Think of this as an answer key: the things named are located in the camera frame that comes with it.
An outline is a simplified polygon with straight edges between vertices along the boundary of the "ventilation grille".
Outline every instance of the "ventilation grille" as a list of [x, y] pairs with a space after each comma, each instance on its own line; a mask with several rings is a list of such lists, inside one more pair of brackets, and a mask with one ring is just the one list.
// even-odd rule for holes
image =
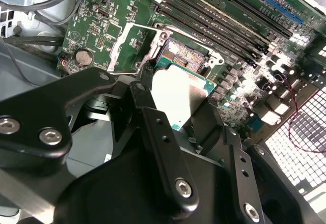
[[[301, 193], [307, 193], [326, 182], [326, 154], [297, 149], [288, 138], [288, 128], [289, 121], [266, 141], [266, 145], [292, 184], [302, 190]], [[300, 109], [291, 135], [294, 143], [305, 150], [326, 150], [326, 88]]]
[[7, 37], [7, 29], [12, 27], [15, 12], [0, 8], [0, 35]]

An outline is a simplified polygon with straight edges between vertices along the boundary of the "silver screw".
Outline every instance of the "silver screw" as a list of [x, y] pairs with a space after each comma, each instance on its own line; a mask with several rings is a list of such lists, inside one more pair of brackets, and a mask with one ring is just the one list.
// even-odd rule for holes
[[244, 210], [246, 211], [246, 214], [249, 216], [249, 218], [253, 222], [258, 223], [260, 221], [260, 217], [257, 210], [251, 204], [245, 203], [244, 205]]
[[166, 38], [168, 38], [168, 34], [166, 32], [162, 32], [161, 38], [165, 40]]
[[100, 74], [100, 77], [104, 80], [110, 80], [110, 78], [105, 74]]
[[190, 196], [192, 195], [192, 188], [184, 180], [177, 180], [175, 183], [175, 187], [179, 194], [184, 198], [190, 198]]
[[255, 146], [255, 148], [257, 149], [258, 153], [260, 153], [261, 155], [264, 155], [265, 154], [264, 150], [262, 150], [261, 147]]
[[229, 131], [236, 136], [236, 131], [233, 128], [229, 127]]
[[140, 89], [140, 90], [145, 90], [144, 86], [141, 84], [141, 83], [137, 83], [137, 87]]
[[62, 140], [62, 135], [55, 129], [45, 129], [41, 131], [39, 138], [41, 142], [48, 145], [57, 145]]
[[18, 132], [20, 129], [20, 123], [12, 118], [1, 118], [0, 119], [0, 133], [1, 134], [13, 134]]

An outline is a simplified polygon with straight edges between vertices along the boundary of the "motherboard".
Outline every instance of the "motherboard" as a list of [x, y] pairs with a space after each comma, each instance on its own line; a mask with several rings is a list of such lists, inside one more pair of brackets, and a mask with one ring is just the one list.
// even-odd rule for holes
[[136, 75], [149, 60], [175, 65], [205, 81], [225, 123], [257, 130], [289, 108], [285, 80], [305, 85], [297, 64], [324, 38], [325, 12], [307, 0], [83, 0], [58, 69]]

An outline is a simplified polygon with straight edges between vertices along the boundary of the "blue pcie slot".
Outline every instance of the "blue pcie slot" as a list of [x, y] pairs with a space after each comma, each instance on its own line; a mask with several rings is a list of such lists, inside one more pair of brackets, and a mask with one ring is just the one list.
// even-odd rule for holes
[[268, 4], [270, 4], [272, 7], [276, 8], [278, 11], [280, 11], [282, 14], [284, 14], [286, 17], [288, 17], [289, 19], [293, 20], [294, 22], [296, 22], [298, 24], [303, 24], [303, 21], [301, 19], [299, 19], [294, 14], [290, 13], [289, 11], [287, 11], [281, 5], [279, 5], [278, 3], [276, 3], [274, 0], [264, 0], [264, 1], [267, 2]]

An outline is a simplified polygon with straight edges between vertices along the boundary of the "cable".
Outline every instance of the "cable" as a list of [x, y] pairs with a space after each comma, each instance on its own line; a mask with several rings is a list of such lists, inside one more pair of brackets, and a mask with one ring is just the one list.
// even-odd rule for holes
[[19, 72], [21, 78], [22, 78], [26, 83], [28, 83], [28, 84], [30, 84], [30, 85], [32, 85], [32, 86], [34, 86], [34, 87], [39, 87], [40, 85], [35, 84], [35, 83], [31, 82], [30, 80], [28, 80], [28, 79], [26, 78], [26, 76], [24, 75], [24, 73], [21, 71], [21, 69], [20, 69], [20, 67], [19, 67], [19, 65], [18, 65], [18, 62], [17, 62], [17, 60], [16, 60], [14, 54], [12, 53], [12, 51], [10, 50], [10, 48], [7, 46], [7, 44], [5, 43], [5, 41], [3, 40], [2, 37], [0, 37], [0, 43], [3, 45], [3, 47], [4, 47], [5, 50], [7, 51], [9, 57], [11, 58], [11, 61], [12, 61], [12, 62], [14, 63], [14, 65], [16, 66], [16, 69], [17, 69], [17, 71]]
[[62, 46], [64, 42], [63, 37], [8, 37], [3, 38], [5, 43], [17, 45], [17, 44], [31, 44], [31, 45], [43, 45], [43, 46]]
[[55, 26], [54, 24], [51, 23], [46, 23], [43, 18], [41, 16], [39, 16], [38, 14], [35, 14], [35, 19], [38, 20], [39, 22], [42, 22], [46, 25], [48, 25], [49, 27], [51, 27], [53, 30], [55, 30], [58, 34], [61, 34], [61, 36], [65, 36], [66, 32], [64, 30], [62, 30], [60, 27]]
[[64, 18], [63, 20], [60, 20], [58, 22], [54, 22], [54, 21], [46, 18], [45, 16], [43, 16], [38, 11], [35, 11], [35, 15], [37, 15], [38, 17], [40, 17], [45, 24], [48, 24], [48, 25], [50, 25], [50, 24], [53, 24], [53, 25], [63, 25], [65, 23], [67, 23], [74, 16], [74, 14], [77, 12], [77, 10], [78, 10], [81, 2], [82, 2], [82, 0], [78, 0], [76, 2], [75, 7], [73, 8], [72, 12], [66, 18]]
[[300, 147], [299, 145], [295, 144], [295, 142], [293, 141], [292, 139], [292, 134], [291, 134], [291, 130], [293, 129], [292, 128], [292, 124], [293, 122], [298, 118], [299, 116], [299, 107], [297, 105], [297, 101], [296, 101], [296, 97], [295, 97], [295, 94], [294, 94], [294, 89], [293, 87], [291, 86], [289, 80], [287, 80], [287, 83], [288, 85], [290, 86], [290, 92], [292, 94], [292, 97], [293, 97], [293, 101], [294, 101], [294, 105], [295, 105], [295, 114], [294, 116], [292, 117], [292, 119], [290, 120], [290, 123], [289, 123], [289, 129], [288, 129], [288, 137], [290, 139], [290, 142], [294, 145], [295, 148], [299, 149], [299, 150], [302, 150], [302, 151], [305, 151], [307, 153], [316, 153], [316, 154], [324, 154], [326, 153], [326, 150], [322, 150], [322, 151], [315, 151], [315, 150], [307, 150], [307, 149], [303, 149], [302, 147]]
[[29, 5], [29, 6], [6, 4], [6, 3], [0, 1], [0, 6], [2, 8], [14, 10], [14, 11], [26, 12], [26, 11], [37, 11], [37, 10], [51, 8], [51, 7], [61, 3], [62, 1], [63, 0], [47, 0], [47, 1], [44, 1], [41, 3]]

